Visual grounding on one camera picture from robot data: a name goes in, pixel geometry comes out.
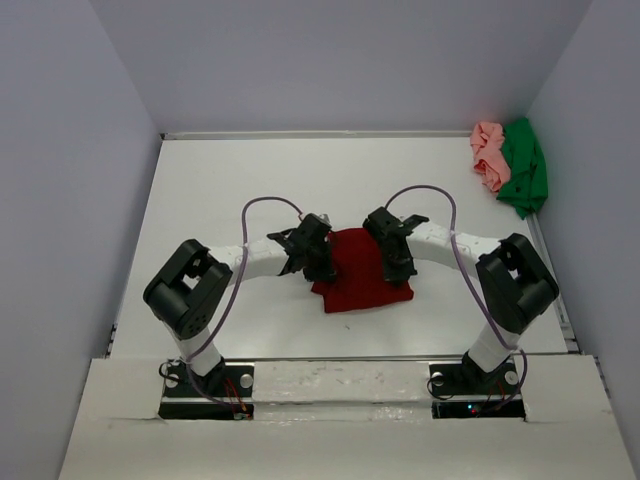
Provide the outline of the red t-shirt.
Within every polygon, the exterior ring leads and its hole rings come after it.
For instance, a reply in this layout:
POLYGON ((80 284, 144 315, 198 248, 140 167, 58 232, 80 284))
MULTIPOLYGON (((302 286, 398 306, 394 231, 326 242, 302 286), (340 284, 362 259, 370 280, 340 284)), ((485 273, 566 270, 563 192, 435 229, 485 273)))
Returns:
POLYGON ((367 310, 411 301, 414 291, 407 281, 398 286, 384 280, 378 245, 364 228, 329 234, 332 282, 314 281, 311 292, 323 298, 327 314, 367 310))

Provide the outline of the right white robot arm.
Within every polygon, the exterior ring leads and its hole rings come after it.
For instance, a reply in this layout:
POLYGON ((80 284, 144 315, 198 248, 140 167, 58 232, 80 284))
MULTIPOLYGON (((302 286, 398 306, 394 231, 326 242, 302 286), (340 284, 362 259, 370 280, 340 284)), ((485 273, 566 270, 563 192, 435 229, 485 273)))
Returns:
POLYGON ((408 282, 417 274, 416 260, 448 266, 460 272, 485 317, 486 326, 461 361, 431 381, 437 397, 488 392, 504 376, 521 336, 559 296, 556 280, 526 236, 459 233, 456 220, 452 212, 443 227, 421 215, 401 219, 379 207, 363 223, 381 254, 385 282, 408 282))

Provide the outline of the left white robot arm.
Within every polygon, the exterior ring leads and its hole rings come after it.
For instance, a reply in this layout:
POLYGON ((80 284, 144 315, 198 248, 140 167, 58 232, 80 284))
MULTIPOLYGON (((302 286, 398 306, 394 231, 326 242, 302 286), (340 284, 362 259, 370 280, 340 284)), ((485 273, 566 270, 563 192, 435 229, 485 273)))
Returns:
POLYGON ((322 216, 308 214, 291 229, 240 246, 208 248, 184 241, 149 282, 143 301, 170 332, 195 392, 212 397, 224 381, 225 361, 209 327, 225 291, 242 282, 301 271, 309 281, 332 282, 329 233, 322 216))

